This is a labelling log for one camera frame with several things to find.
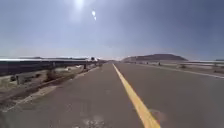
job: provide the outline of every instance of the distant hill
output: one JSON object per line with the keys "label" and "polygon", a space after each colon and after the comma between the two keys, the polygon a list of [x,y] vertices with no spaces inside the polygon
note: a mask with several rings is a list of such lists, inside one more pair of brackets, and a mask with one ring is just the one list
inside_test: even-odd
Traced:
{"label": "distant hill", "polygon": [[145,55],[145,56],[132,56],[124,58],[123,61],[144,61],[144,60],[179,60],[186,61],[187,59],[173,55],[173,54],[153,54],[153,55]]}

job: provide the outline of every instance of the dry grass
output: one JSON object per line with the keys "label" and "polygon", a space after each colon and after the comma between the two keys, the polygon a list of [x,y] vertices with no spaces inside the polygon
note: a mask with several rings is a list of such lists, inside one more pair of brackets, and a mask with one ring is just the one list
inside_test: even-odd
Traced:
{"label": "dry grass", "polygon": [[42,70],[37,72],[22,73],[17,74],[18,81],[12,81],[12,76],[0,77],[0,94],[8,92],[17,87],[35,86],[49,80],[57,79],[70,74],[76,74],[79,73],[81,70],[81,67],[67,67],[57,68],[52,72]]}

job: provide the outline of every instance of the yellow line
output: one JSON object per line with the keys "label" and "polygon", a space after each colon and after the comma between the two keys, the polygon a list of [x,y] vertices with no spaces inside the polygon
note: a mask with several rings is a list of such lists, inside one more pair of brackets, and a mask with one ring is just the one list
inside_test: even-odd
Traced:
{"label": "yellow line", "polygon": [[132,89],[131,85],[128,83],[127,80],[125,80],[124,76],[119,72],[119,70],[116,68],[116,66],[113,64],[119,78],[121,79],[121,82],[124,85],[124,88],[133,103],[138,116],[140,117],[144,128],[160,128],[159,123],[154,119],[148,108],[145,106],[145,104],[141,101],[141,99],[138,97],[138,95],[135,93],[135,91]]}

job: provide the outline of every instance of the road marking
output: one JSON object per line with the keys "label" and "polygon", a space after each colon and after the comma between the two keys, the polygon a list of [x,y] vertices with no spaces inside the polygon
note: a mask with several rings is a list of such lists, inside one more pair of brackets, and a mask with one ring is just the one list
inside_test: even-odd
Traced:
{"label": "road marking", "polygon": [[114,69],[116,70],[119,78],[121,79],[122,84],[124,85],[124,88],[134,105],[139,118],[141,119],[144,128],[160,128],[159,123],[155,120],[155,118],[152,116],[148,108],[145,106],[145,104],[141,101],[140,97],[135,93],[135,91],[132,89],[131,85],[128,83],[128,81],[124,78],[124,76],[119,72],[119,70],[116,68],[116,66],[113,64]]}
{"label": "road marking", "polygon": [[210,76],[210,77],[215,77],[215,78],[221,78],[224,79],[223,76],[217,76],[217,75],[211,75],[211,74],[205,74],[205,73],[199,73],[199,72],[192,72],[192,71],[183,71],[179,69],[172,69],[172,68],[165,68],[165,67],[156,67],[156,66],[151,66],[151,65],[140,65],[139,66],[144,66],[144,67],[151,67],[151,68],[158,68],[158,69],[165,69],[165,70],[170,70],[170,71],[178,71],[178,72],[185,72],[185,73],[191,73],[195,75],[202,75],[202,76]]}

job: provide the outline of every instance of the asphalt road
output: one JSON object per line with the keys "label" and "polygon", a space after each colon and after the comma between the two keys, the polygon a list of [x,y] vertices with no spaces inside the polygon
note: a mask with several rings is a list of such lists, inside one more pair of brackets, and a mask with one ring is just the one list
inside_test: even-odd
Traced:
{"label": "asphalt road", "polygon": [[[115,66],[150,112],[165,115],[162,128],[224,127],[223,78],[134,64]],[[144,127],[110,63],[4,116],[10,128]]]}

